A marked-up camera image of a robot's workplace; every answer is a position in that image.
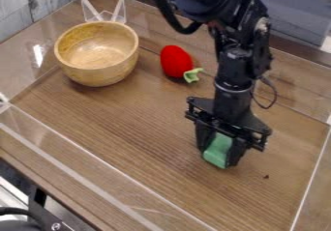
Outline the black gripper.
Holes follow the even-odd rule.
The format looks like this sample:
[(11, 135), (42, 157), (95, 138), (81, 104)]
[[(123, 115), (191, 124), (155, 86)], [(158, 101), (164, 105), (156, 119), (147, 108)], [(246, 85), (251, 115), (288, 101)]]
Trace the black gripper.
[(188, 97), (184, 117), (194, 122), (196, 147), (200, 152), (208, 146), (215, 132), (233, 139), (226, 152), (226, 166), (237, 166), (246, 147), (265, 150), (271, 129), (250, 110), (254, 82), (241, 88), (214, 83), (212, 98)]

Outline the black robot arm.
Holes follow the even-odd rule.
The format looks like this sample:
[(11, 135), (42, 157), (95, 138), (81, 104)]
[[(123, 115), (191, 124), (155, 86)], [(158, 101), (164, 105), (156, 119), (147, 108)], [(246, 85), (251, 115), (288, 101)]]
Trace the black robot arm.
[(214, 40), (214, 97), (190, 97), (184, 116), (195, 125), (202, 158), (226, 169), (249, 149), (262, 151), (271, 129), (250, 104), (257, 81), (265, 81), (273, 55), (270, 18), (261, 0), (154, 0), (167, 24), (180, 34), (206, 26)]

